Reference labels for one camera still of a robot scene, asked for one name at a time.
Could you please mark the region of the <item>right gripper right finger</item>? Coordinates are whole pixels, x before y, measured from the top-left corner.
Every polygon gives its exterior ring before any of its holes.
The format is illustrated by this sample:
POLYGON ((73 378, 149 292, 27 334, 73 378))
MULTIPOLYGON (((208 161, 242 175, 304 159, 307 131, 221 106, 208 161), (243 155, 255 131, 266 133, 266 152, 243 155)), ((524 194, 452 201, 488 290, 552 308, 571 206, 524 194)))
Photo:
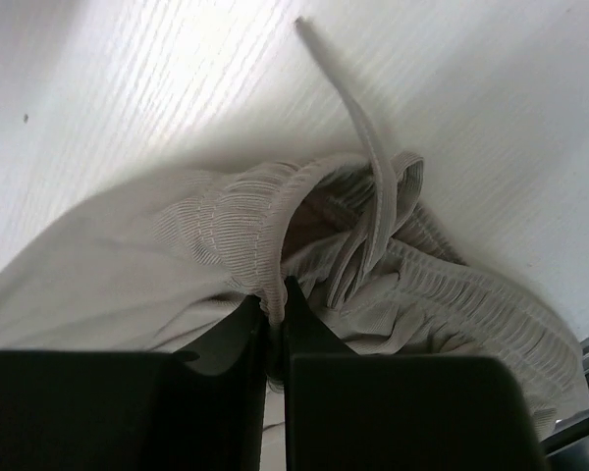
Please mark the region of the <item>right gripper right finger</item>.
POLYGON ((353 355, 353 351, 312 311, 297 279, 287 277, 285 287, 288 296, 282 328, 285 355, 353 355))

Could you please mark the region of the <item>grey trousers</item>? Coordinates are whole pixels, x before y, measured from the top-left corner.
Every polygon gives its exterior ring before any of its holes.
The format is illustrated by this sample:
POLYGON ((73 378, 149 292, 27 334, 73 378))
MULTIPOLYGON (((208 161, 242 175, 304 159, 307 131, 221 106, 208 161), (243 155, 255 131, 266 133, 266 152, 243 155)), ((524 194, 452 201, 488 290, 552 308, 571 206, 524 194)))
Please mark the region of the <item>grey trousers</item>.
POLYGON ((548 436, 589 406, 579 341, 532 294, 465 263, 420 203, 423 159, 385 151, 311 23, 295 28, 361 150, 170 168, 88 198, 0 273, 0 349, 172 351, 247 295, 277 347, 292 276, 356 353, 501 360, 548 436))

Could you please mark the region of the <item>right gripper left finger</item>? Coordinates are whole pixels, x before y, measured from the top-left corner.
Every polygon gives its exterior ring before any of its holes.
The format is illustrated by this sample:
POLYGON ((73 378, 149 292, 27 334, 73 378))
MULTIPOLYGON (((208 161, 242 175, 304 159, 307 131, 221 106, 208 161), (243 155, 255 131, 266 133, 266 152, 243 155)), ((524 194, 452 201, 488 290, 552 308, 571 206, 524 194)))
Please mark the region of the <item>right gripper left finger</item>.
POLYGON ((192 376, 192 406, 227 442, 259 442, 265 401, 267 320, 246 297, 174 356, 192 376))

